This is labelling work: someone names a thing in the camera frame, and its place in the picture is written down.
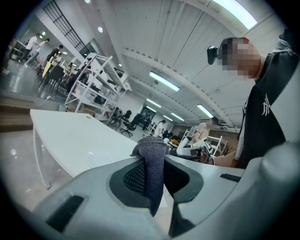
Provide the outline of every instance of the white table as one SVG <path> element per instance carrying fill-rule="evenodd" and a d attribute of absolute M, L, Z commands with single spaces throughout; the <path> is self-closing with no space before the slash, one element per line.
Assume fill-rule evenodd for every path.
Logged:
<path fill-rule="evenodd" d="M 31 109 L 30 115 L 37 168 L 47 189 L 42 143 L 72 177 L 91 169 L 91 162 L 101 166 L 129 158 L 137 145 L 89 114 Z"/>

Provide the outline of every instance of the fluorescent light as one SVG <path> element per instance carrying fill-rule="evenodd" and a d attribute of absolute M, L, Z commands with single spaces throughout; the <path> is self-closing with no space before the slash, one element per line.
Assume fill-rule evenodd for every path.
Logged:
<path fill-rule="evenodd" d="M 209 118 L 213 117 L 213 115 L 205 107 L 203 107 L 201 104 L 197 105 L 197 107 L 199 107 L 207 116 L 209 116 Z"/>
<path fill-rule="evenodd" d="M 156 73 L 150 72 L 150 77 L 153 77 L 154 79 L 160 81 L 161 83 L 167 85 L 169 88 L 172 88 L 174 91 L 178 92 L 179 87 L 175 86 L 174 84 L 170 83 L 168 80 L 164 79 L 160 75 L 157 75 Z"/>
<path fill-rule="evenodd" d="M 257 24 L 255 18 L 235 0 L 213 0 L 231 12 L 247 29 L 251 29 Z"/>
<path fill-rule="evenodd" d="M 147 101 L 150 102 L 150 103 L 152 103 L 152 104 L 154 104 L 155 106 L 161 108 L 160 105 L 158 105 L 157 103 L 153 102 L 152 100 L 150 100 L 150 99 L 148 99 L 148 98 L 147 98 Z"/>
<path fill-rule="evenodd" d="M 181 117 L 178 117 L 176 114 L 174 114 L 174 113 L 171 113 L 174 117 L 176 117 L 176 118 L 178 118 L 179 120 L 181 120 L 181 121 L 184 121 Z"/>
<path fill-rule="evenodd" d="M 156 110 L 154 110 L 153 108 L 150 108 L 149 106 L 146 106 L 147 108 L 149 108 L 151 111 L 156 113 Z"/>
<path fill-rule="evenodd" d="M 164 116 L 164 115 L 163 115 Z M 168 120 L 170 120 L 170 121 L 173 121 L 172 119 L 170 119 L 170 118 L 168 118 L 167 116 L 164 116 L 165 118 L 167 118 Z"/>

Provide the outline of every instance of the white printed logo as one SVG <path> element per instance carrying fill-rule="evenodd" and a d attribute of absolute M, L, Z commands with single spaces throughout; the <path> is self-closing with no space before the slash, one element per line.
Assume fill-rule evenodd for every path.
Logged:
<path fill-rule="evenodd" d="M 264 99 L 264 103 L 262 104 L 263 105 L 263 113 L 262 115 L 265 114 L 265 116 L 267 116 L 267 114 L 270 113 L 270 104 L 269 104 L 269 100 L 268 100 L 268 97 L 267 97 L 267 94 L 266 94 L 266 98 Z"/>

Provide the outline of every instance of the black office chair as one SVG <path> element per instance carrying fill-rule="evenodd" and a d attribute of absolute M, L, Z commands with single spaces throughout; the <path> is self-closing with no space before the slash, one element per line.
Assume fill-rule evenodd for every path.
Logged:
<path fill-rule="evenodd" d="M 126 123 L 124 122 L 127 129 L 121 128 L 121 133 L 128 133 L 129 137 L 133 136 L 133 134 L 130 131 L 134 131 L 136 129 L 136 126 L 141 122 L 142 116 L 140 114 L 137 114 L 135 118 L 133 118 L 132 122 Z"/>

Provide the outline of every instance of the table leg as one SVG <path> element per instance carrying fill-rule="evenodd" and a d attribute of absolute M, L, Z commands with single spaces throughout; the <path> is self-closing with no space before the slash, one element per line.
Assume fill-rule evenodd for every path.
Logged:
<path fill-rule="evenodd" d="M 33 126 L 33 148 L 34 148 L 34 156 L 37 162 L 37 169 L 41 176 L 43 185 L 45 186 L 45 188 L 49 189 L 51 185 L 43 161 L 42 141 L 34 126 Z"/>

